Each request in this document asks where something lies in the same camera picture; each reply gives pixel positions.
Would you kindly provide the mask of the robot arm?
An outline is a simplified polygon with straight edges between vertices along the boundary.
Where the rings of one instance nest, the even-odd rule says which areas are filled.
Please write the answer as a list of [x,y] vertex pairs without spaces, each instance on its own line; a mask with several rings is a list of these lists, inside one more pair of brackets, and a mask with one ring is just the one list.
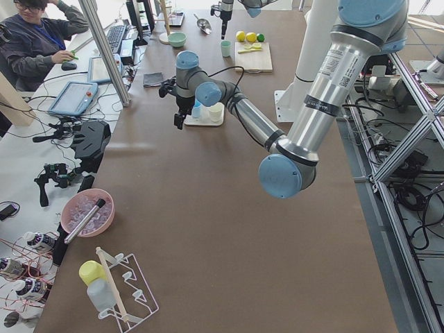
[[[239,3],[246,9],[247,13],[252,17],[256,17],[262,11],[262,8],[276,2],[276,0],[240,0]],[[221,19],[221,39],[225,39],[228,28],[228,22],[232,19],[232,11],[234,0],[222,0],[211,6],[210,15],[217,16]]]
[[224,104],[270,153],[258,171],[263,189],[276,198],[292,197],[313,183],[317,150],[369,57],[404,47],[408,9],[408,1],[335,3],[332,43],[287,134],[262,114],[237,85],[210,78],[192,51],[177,55],[176,74],[161,84],[159,95],[175,96],[177,128],[182,128],[195,102],[206,107]]

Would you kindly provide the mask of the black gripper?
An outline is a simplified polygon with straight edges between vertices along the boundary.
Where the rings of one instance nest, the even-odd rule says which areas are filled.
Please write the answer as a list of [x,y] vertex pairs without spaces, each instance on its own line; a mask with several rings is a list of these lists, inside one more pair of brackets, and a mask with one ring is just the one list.
[[173,123],[177,129],[182,130],[186,114],[191,114],[194,106],[194,95],[188,89],[180,87],[176,78],[162,81],[159,88],[159,96],[164,98],[167,94],[176,98],[179,113],[174,114]]
[[221,39],[225,39],[228,22],[232,18],[233,0],[220,0],[217,4],[211,5],[210,15],[217,16],[222,20]]

